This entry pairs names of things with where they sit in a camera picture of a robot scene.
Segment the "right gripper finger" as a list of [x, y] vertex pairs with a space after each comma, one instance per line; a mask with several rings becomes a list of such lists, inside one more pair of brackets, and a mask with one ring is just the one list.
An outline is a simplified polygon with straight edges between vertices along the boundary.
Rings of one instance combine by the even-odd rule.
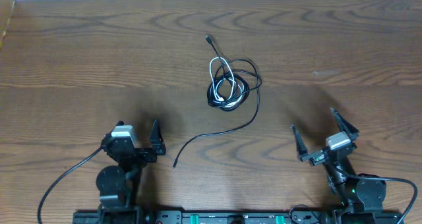
[[334, 116], [338, 128], [341, 132], [345, 132], [351, 141], [355, 141], [359, 136], [359, 130], [355, 128], [351, 123], [349, 123], [347, 120], [345, 120], [336, 109], [333, 107], [330, 108], [332, 115]]
[[305, 157], [309, 154], [308, 149], [307, 149], [306, 145], [304, 144], [303, 139], [302, 139], [299, 131], [296, 129], [295, 125], [291, 125], [291, 129], [292, 129], [293, 135], [295, 137], [297, 158], [298, 158], [299, 161], [304, 161]]

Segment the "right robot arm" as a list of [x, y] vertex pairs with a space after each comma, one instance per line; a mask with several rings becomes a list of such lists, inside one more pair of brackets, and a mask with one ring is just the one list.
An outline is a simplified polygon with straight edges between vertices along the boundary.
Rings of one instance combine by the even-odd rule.
[[309, 153], [295, 126], [293, 131], [299, 161], [323, 165], [332, 192], [339, 196], [341, 205], [320, 217], [321, 223], [374, 223], [375, 214], [383, 211], [386, 184], [376, 175], [357, 174], [348, 155], [357, 148], [359, 130], [346, 121], [334, 108], [330, 109], [339, 132], [326, 139], [326, 146]]

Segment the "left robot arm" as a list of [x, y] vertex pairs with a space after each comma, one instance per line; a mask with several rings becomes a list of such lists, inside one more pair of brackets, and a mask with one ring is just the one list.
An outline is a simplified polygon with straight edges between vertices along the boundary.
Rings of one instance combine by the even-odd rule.
[[137, 148], [135, 129], [119, 121], [101, 141], [101, 149], [117, 164], [102, 169], [96, 186], [100, 191], [98, 223], [148, 223], [152, 218], [136, 205], [142, 170], [166, 154], [159, 121], [152, 125], [150, 147]]

